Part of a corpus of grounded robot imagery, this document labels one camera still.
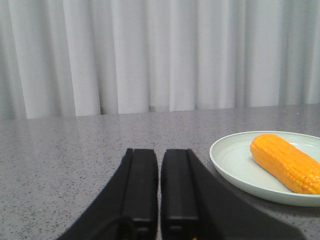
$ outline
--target curtain fold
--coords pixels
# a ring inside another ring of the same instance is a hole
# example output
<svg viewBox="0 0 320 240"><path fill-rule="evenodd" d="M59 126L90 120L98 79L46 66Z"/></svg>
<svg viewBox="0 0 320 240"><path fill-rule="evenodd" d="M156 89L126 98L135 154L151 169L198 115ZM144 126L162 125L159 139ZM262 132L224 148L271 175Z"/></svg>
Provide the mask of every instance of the curtain fold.
<svg viewBox="0 0 320 240"><path fill-rule="evenodd" d="M0 119L320 103L319 0L0 0Z"/></svg>

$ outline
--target plate rim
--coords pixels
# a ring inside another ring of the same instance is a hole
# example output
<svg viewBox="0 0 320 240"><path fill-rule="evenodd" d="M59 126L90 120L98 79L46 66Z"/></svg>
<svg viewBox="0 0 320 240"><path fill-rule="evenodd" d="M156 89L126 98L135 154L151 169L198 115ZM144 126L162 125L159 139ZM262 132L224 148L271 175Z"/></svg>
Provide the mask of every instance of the plate rim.
<svg viewBox="0 0 320 240"><path fill-rule="evenodd" d="M308 198L308 199L320 199L320 194L306 194L306 193L295 193L295 192L283 192L283 191L279 191L279 190L274 190L274 189L270 189L270 188L265 188L265 187L261 187L261 186L257 186L257 185L253 185L252 183L249 183L247 181L244 181L244 180L241 180L239 179L238 177L230 174L229 172L225 171L222 167L219 166L219 164L215 161L214 157L213 157L213 148L218 144L220 143L221 141L227 139L227 138L231 138L231 137L234 137L234 136L237 136L237 135L245 135L245 134L259 134L259 133L273 133L273 134L289 134L289 135L295 135L295 136L303 136L303 137L308 137L308 138L313 138L313 139L317 139L318 141L320 141L320 137L317 137L317 136L313 136L313 135L308 135L308 134L303 134L303 133L297 133L297 132L289 132L289 131L276 131L276 130L258 130L258 131L243 131L243 132L237 132L237 133L233 133L233 134L229 134L229 135L226 135L226 136L223 136L221 138L219 138L218 140L216 140L210 147L210 150L209 150L209 154L210 154L210 158L211 158L211 161L214 165L215 168L217 168L216 170L219 172L219 171L222 171L224 174L228 175L230 178L238 181L238 182L241 182L241 183L244 183L246 185L249 185L250 187L254 188L254 189L259 189L259 190L263 190L263 191L267 191L267 192L271 192L271 193L274 193L274 194L277 194L277 195L286 195L286 196L292 196L292 197L298 197L298 198ZM245 192L247 192L246 190L238 187L238 186L235 186Z"/></svg>

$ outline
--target gray speckled countertop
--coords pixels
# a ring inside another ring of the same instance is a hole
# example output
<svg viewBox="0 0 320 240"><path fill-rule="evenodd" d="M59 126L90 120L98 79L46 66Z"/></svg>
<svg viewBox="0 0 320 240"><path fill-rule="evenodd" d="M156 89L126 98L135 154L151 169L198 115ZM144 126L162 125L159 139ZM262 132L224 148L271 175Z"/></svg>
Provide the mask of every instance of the gray speckled countertop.
<svg viewBox="0 0 320 240"><path fill-rule="evenodd" d="M258 209L320 239L320 207L249 195L227 183L209 157L229 134L272 130L320 137L320 104L112 114L0 123L0 240L54 240L99 194L127 148L191 148L225 186Z"/></svg>

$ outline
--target corn on the cob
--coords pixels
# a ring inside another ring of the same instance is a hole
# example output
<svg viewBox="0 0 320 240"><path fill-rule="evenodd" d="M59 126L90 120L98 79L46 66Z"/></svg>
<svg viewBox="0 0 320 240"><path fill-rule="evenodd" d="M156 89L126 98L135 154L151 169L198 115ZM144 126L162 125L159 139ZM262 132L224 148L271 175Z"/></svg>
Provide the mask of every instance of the corn on the cob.
<svg viewBox="0 0 320 240"><path fill-rule="evenodd" d="M320 194L320 163L275 134L257 136L250 145L253 159L287 188Z"/></svg>

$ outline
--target curtain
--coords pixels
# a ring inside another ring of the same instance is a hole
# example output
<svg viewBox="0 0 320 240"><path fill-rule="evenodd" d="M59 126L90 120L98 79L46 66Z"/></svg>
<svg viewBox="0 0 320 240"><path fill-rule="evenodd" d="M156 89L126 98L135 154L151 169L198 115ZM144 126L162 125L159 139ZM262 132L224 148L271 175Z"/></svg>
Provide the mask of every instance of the curtain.
<svg viewBox="0 0 320 240"><path fill-rule="evenodd" d="M319 0L0 0L0 119L320 103Z"/></svg>

